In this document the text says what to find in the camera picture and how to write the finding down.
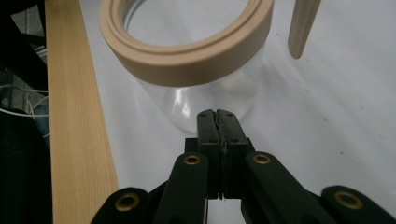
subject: wooden board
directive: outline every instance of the wooden board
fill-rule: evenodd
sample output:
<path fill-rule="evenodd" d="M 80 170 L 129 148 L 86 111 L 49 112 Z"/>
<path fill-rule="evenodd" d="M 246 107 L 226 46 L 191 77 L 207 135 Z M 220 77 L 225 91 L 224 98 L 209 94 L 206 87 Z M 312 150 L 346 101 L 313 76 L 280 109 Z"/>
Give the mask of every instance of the wooden board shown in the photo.
<path fill-rule="evenodd" d="M 78 0 L 46 1 L 55 223 L 90 223 L 118 189 Z"/>

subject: white table surface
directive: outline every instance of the white table surface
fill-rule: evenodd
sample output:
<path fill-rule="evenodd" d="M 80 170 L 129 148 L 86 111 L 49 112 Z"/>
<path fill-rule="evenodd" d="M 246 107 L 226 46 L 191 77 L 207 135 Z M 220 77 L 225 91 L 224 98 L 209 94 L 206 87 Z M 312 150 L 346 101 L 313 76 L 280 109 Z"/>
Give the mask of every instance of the white table surface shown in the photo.
<path fill-rule="evenodd" d="M 150 191 L 194 136 L 171 124 L 114 56 L 100 33 L 100 2 L 80 3 L 120 187 Z M 344 185 L 396 217 L 396 2 L 322 0 L 298 61 L 287 50 L 292 9 L 275 1 L 265 72 L 241 121 L 246 135 L 306 189 Z M 242 222 L 238 201 L 210 202 L 208 223 Z"/>

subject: wire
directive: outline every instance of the wire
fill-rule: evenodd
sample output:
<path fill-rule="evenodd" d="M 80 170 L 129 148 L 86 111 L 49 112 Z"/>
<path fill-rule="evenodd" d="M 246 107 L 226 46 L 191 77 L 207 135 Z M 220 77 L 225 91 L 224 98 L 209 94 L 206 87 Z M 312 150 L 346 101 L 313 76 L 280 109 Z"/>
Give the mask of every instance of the wire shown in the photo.
<path fill-rule="evenodd" d="M 3 86 L 0 86 L 0 90 L 3 89 L 3 88 L 15 88 L 15 89 L 18 89 L 18 90 L 20 90 L 20 91 L 48 92 L 48 91 L 40 91 L 40 90 L 25 89 L 25 88 L 21 88 L 21 87 L 15 86 L 15 85 L 3 85 Z M 3 108 L 0 108 L 0 111 L 3 112 L 3 113 L 9 114 L 9 115 L 14 115 L 14 116 L 19 116 L 19 117 L 26 117 L 26 118 L 33 118 L 33 119 L 35 119 L 35 118 L 47 118 L 47 117 L 49 117 L 50 115 L 48 115 L 48 114 L 47 114 L 47 115 L 35 115 L 35 112 L 34 112 L 34 109 L 35 109 L 37 106 L 39 106 L 39 105 L 40 105 L 45 99 L 47 99 L 47 98 L 48 98 L 48 96 L 46 96 L 46 97 L 44 97 L 43 99 L 39 100 L 39 101 L 37 102 L 37 104 L 35 104 L 35 106 L 32 106 L 32 104 L 30 103 L 30 100 L 29 100 L 29 98 L 28 98 L 28 99 L 27 99 L 27 103 L 28 103 L 28 105 L 29 105 L 29 107 L 30 107 L 30 113 L 31 113 L 31 114 L 15 113 L 15 112 L 12 112 L 12 111 L 5 110 L 5 109 L 3 109 Z"/>
<path fill-rule="evenodd" d="M 20 117 L 26 117 L 26 118 L 46 118 L 49 117 L 50 115 L 30 115 L 30 114 L 20 114 L 20 113 L 14 113 L 8 110 L 5 110 L 3 108 L 0 108 L 0 111 L 9 115 L 15 115 L 15 116 L 20 116 Z"/>
<path fill-rule="evenodd" d="M 15 89 L 18 89 L 20 91 L 35 91 L 35 92 L 41 92 L 41 93 L 44 93 L 44 92 L 48 93 L 48 91 L 25 89 L 25 88 L 21 88 L 19 86 L 15 86 L 15 85 L 3 85 L 3 86 L 0 86 L 0 90 L 3 89 L 3 88 L 15 88 Z"/>
<path fill-rule="evenodd" d="M 41 100 L 39 100 L 39 101 L 37 102 L 37 104 L 35 104 L 35 106 L 33 106 L 33 109 L 35 109 L 36 107 L 38 107 L 43 101 L 47 100 L 48 98 L 49 98 L 49 97 L 46 96 L 46 97 L 42 98 Z"/>

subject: beige ring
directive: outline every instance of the beige ring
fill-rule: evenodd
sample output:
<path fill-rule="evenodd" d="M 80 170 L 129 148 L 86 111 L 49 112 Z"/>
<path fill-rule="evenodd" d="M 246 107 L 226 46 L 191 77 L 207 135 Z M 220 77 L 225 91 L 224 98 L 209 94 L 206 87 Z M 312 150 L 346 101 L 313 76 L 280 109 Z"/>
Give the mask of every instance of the beige ring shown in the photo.
<path fill-rule="evenodd" d="M 273 0 L 249 0 L 222 32 L 192 44 L 163 47 L 130 36 L 123 20 L 136 0 L 104 0 L 102 34 L 122 65 L 149 83 L 183 87 L 231 74 L 263 46 L 271 26 Z"/>

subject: transparent cylinder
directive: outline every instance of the transparent cylinder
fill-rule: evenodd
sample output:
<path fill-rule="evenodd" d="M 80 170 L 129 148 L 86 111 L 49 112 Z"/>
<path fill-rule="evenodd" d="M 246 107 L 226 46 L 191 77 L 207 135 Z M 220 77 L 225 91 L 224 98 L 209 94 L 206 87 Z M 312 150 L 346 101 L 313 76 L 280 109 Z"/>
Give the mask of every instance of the transparent cylinder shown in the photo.
<path fill-rule="evenodd" d="M 181 46 L 221 32 L 243 12 L 248 0 L 146 0 L 134 4 L 125 19 L 130 35 L 151 45 Z M 224 109 L 242 119 L 254 104 L 262 74 L 262 48 L 226 77 L 198 86 L 164 87 L 139 83 L 180 130 L 196 132 L 196 115 Z"/>

